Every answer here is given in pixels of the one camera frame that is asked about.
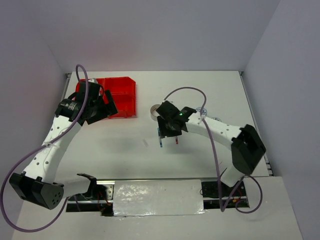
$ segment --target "tape roll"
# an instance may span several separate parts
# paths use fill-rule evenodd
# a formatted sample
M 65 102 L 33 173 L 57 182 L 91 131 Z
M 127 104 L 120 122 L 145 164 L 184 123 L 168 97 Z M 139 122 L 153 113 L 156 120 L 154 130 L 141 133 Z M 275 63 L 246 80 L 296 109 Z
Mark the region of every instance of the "tape roll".
M 156 121 L 157 122 L 157 117 L 159 116 L 159 113 L 157 113 L 157 108 L 160 107 L 160 104 L 156 104 L 156 105 L 153 105 L 151 108 L 150 108 L 150 116 L 151 116 L 151 119 L 153 121 Z

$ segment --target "gray wall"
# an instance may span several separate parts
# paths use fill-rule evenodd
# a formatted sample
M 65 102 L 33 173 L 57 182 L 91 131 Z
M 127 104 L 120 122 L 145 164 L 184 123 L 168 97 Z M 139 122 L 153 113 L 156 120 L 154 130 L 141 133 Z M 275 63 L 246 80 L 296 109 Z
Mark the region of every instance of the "gray wall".
M 280 0 L 22 0 L 65 72 L 244 70 Z
M 320 236 L 320 1 L 281 0 L 244 83 L 305 240 Z
M 61 97 L 64 75 L 19 0 L 0 1 L 0 183 L 21 157 L 38 147 Z M 22 201 L 7 187 L 5 207 L 15 223 Z M 13 233 L 0 217 L 0 239 Z

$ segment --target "purple cable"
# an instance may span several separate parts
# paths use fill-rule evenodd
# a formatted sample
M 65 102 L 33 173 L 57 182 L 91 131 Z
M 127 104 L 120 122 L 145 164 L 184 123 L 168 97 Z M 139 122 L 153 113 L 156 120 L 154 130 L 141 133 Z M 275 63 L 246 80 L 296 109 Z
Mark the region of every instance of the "purple cable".
M 167 98 L 175 93 L 176 91 L 179 91 L 179 90 L 182 90 L 182 89 L 192 89 L 192 90 L 196 90 L 200 93 L 202 93 L 203 97 L 204 97 L 204 101 L 203 101 L 203 104 L 201 106 L 201 109 L 200 109 L 200 115 L 202 115 L 202 112 L 203 112 L 203 109 L 207 103 L 207 96 L 206 94 L 201 91 L 200 89 L 198 88 L 195 88 L 195 87 L 192 87 L 192 86 L 183 86 L 183 87 L 179 87 L 175 90 L 173 90 L 172 92 L 170 92 L 165 98 L 164 100 L 167 100 Z M 204 125 L 205 125 L 205 128 L 206 130 L 208 131 L 208 135 L 209 135 L 209 139 L 211 141 L 211 146 L 212 146 L 212 151 L 213 151 L 213 157 L 214 157 L 214 164 L 215 164 L 215 170 L 216 170 L 216 178 L 217 178 L 217 185 L 218 185 L 218 195 L 219 195 L 219 206 L 220 206 L 220 210 L 221 212 L 224 212 L 229 204 L 229 201 L 230 199 L 232 198 L 232 196 L 234 195 L 235 191 L 238 189 L 238 187 L 240 186 L 240 184 L 242 183 L 242 181 L 244 180 L 244 176 L 237 182 L 237 184 L 234 186 L 234 188 L 232 189 L 229 197 L 227 198 L 227 200 L 225 201 L 225 204 L 223 205 L 223 200 L 222 200 L 222 185 L 221 185 L 221 176 L 220 176 L 220 169 L 219 169 L 219 162 L 218 162 L 218 155 L 217 155 L 217 150 L 216 150 L 216 145 L 215 145 L 215 141 L 214 141 L 214 137 L 212 136 L 212 133 L 210 131 L 210 128 L 206 122 L 206 120 L 203 118 L 202 119 Z M 250 178 L 252 178 L 255 183 L 257 184 L 258 188 L 259 188 L 259 191 L 260 191 L 260 201 L 259 201 L 259 204 L 257 205 L 257 207 L 253 210 L 250 210 L 250 211 L 242 211 L 242 210 L 239 210 L 238 209 L 238 204 L 240 202 L 243 202 L 243 200 L 239 200 L 236 204 L 235 204 L 235 209 L 242 213 L 242 214 L 251 214 L 253 212 L 255 212 L 256 210 L 258 210 L 258 208 L 260 208 L 261 204 L 262 204 L 262 199 L 263 199 L 263 192 L 262 192 L 262 188 L 260 186 L 260 184 L 258 183 L 258 181 L 256 179 L 254 179 L 252 176 L 248 176 Z
M 81 109 L 78 113 L 78 115 L 76 116 L 76 118 L 74 119 L 74 121 L 72 122 L 72 124 L 68 127 L 68 129 L 63 132 L 62 134 L 60 134 L 59 136 L 57 136 L 56 138 L 54 138 L 53 140 L 50 141 L 51 144 L 55 143 L 56 141 L 58 141 L 59 139 L 61 139 L 64 135 L 66 135 L 73 127 L 74 125 L 78 122 L 81 114 L 83 113 L 84 109 L 85 109 L 85 106 L 86 106 L 86 103 L 87 103 L 87 99 L 88 99 L 88 94 L 89 94 L 89 79 L 88 79 L 88 74 L 87 74 L 87 71 L 86 69 L 78 64 L 76 65 L 75 67 L 75 72 L 76 72 L 76 77 L 78 78 L 78 81 L 80 81 L 80 78 L 79 78 L 79 74 L 78 74 L 78 68 L 81 68 L 83 70 L 83 73 L 84 73 L 84 76 L 85 76 L 85 95 L 84 95 L 84 100 L 83 100 L 83 104 L 81 106 Z M 6 184 L 11 176 L 11 174 L 14 172 L 14 170 L 22 163 L 24 162 L 25 160 L 27 160 L 29 157 L 31 157 L 32 155 L 38 153 L 39 151 L 41 151 L 42 149 L 46 148 L 47 146 L 46 145 L 42 145 L 40 147 L 38 147 L 37 149 L 33 150 L 32 152 L 30 152 L 29 154 L 25 155 L 23 158 L 21 158 L 10 170 L 9 172 L 7 173 L 7 175 L 5 176 L 4 180 L 3 180 L 3 183 L 2 183 L 2 186 L 1 186 L 1 190 L 0 190 L 0 209 L 1 209 L 1 213 L 3 215 L 3 218 L 4 220 L 6 221 L 7 224 L 9 224 L 13 229 L 15 230 L 18 230 L 20 232 L 23 232 L 23 233 L 35 233 L 35 232 L 39 232 L 41 230 L 44 230 L 46 229 L 47 227 L 51 226 L 59 217 L 60 215 L 62 214 L 66 204 L 67 204 L 67 201 L 68 201 L 68 197 L 65 199 L 63 205 L 62 205 L 62 208 L 61 210 L 59 211 L 59 213 L 57 214 L 57 216 L 51 221 L 49 222 L 47 225 L 43 226 L 43 227 L 40 227 L 40 228 L 37 228 L 37 229 L 24 229 L 24 228 L 21 228 L 21 227 L 18 227 L 16 226 L 13 222 L 10 221 L 10 219 L 8 218 L 8 215 L 5 211 L 5 205 L 4 205 L 4 192 L 5 192 L 5 187 L 6 187 Z
M 80 209 L 80 206 L 79 206 L 79 203 L 78 203 L 77 196 L 74 195 L 73 197 L 74 197 L 74 200 L 75 200 L 76 208 L 78 209 L 79 212 L 81 212 L 81 209 Z

